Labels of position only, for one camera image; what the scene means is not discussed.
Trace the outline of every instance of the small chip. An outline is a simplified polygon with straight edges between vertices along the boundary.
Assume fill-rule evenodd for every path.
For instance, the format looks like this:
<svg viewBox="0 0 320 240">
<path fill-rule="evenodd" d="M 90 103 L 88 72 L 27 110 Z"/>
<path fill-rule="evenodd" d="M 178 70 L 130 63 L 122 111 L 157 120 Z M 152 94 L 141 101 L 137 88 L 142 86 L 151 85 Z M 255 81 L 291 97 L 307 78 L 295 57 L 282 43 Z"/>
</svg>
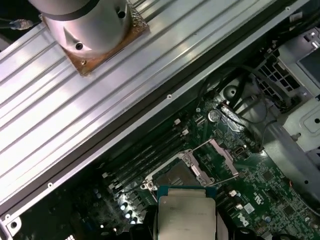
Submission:
<svg viewBox="0 0 320 240">
<path fill-rule="evenodd" d="M 231 197 L 234 197 L 235 195 L 237 195 L 236 190 L 230 191 L 230 192 L 229 192 L 229 195 L 230 195 Z"/>
<path fill-rule="evenodd" d="M 174 120 L 174 125 L 178 125 L 179 123 L 181 123 L 181 120 L 179 118 L 177 118 L 176 120 Z"/>
<path fill-rule="evenodd" d="M 235 207 L 236 207 L 237 209 L 239 209 L 239 210 L 244 209 L 244 207 L 243 207 L 241 204 L 238 204 L 238 205 L 236 205 Z"/>
<path fill-rule="evenodd" d="M 251 205 L 250 202 L 248 204 L 244 205 L 243 208 L 248 214 L 252 213 L 255 210 L 255 208 Z"/>
<path fill-rule="evenodd" d="M 182 131 L 182 135 L 183 136 L 187 135 L 188 133 L 189 133 L 188 129 L 185 129 L 185 130 Z"/>
<path fill-rule="evenodd" d="M 287 215 L 287 216 L 290 216 L 292 215 L 295 210 L 291 207 L 291 206 L 286 206 L 284 209 L 283 209 L 284 213 Z"/>
<path fill-rule="evenodd" d="M 105 179 L 106 177 L 108 177 L 108 173 L 104 172 L 104 173 L 102 174 L 102 177 Z"/>
<path fill-rule="evenodd" d="M 273 175 L 270 171 L 266 171 L 262 174 L 262 176 L 266 181 L 270 181 L 273 178 Z"/>
</svg>

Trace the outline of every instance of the cylindrical metal fixture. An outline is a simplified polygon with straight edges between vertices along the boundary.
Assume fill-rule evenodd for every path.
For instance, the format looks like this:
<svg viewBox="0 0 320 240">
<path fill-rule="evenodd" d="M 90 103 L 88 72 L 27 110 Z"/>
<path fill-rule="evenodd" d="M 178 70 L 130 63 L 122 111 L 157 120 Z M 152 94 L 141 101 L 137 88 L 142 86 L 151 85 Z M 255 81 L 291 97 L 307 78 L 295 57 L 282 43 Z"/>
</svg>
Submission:
<svg viewBox="0 0 320 240">
<path fill-rule="evenodd" d="M 131 23 L 126 0 L 29 0 L 57 42 L 72 54 L 92 58 L 109 52 Z"/>
</svg>

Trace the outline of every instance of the white sticker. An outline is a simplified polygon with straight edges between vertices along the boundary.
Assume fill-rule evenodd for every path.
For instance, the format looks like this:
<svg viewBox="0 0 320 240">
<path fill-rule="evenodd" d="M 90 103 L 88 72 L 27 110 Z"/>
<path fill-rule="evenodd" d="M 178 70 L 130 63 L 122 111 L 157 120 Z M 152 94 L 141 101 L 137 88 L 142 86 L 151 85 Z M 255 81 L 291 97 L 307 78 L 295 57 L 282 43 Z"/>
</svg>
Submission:
<svg viewBox="0 0 320 240">
<path fill-rule="evenodd" d="M 242 215 L 242 213 L 240 213 L 238 215 L 238 219 L 240 219 L 240 222 L 242 222 L 243 226 L 248 226 L 249 222 L 246 220 L 246 218 Z"/>
<path fill-rule="evenodd" d="M 243 208 L 248 214 L 252 213 L 255 210 L 255 208 L 251 205 L 251 203 L 244 205 Z"/>
</svg>

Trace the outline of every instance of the motherboard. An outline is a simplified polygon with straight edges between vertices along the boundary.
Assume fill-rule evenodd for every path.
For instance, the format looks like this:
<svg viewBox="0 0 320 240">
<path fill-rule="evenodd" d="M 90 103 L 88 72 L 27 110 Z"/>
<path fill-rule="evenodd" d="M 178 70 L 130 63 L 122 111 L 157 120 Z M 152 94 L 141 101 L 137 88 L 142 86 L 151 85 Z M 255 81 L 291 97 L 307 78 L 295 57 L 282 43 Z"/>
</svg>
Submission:
<svg viewBox="0 0 320 240">
<path fill-rule="evenodd" d="M 261 148 L 261 140 L 216 106 L 216 99 L 207 100 L 191 112 L 190 104 L 118 158 L 130 165 L 119 170 L 126 177 L 114 174 L 111 187 L 119 190 L 119 204 L 129 204 L 136 219 L 156 204 L 159 186 L 214 186 L 217 208 L 236 226 L 266 239 L 290 234 L 320 240 L 319 218 Z"/>
</svg>

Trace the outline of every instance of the screw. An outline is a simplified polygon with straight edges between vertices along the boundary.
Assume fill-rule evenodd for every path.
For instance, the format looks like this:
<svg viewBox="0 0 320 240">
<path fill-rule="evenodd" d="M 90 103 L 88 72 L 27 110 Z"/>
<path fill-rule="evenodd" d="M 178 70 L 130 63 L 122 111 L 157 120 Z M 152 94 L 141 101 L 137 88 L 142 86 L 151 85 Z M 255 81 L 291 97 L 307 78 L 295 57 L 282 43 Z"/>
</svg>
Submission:
<svg viewBox="0 0 320 240">
<path fill-rule="evenodd" d="M 183 157 L 183 160 L 184 160 L 184 161 L 190 161 L 190 157 L 189 157 L 189 156 L 184 156 L 184 157 Z"/>
</svg>

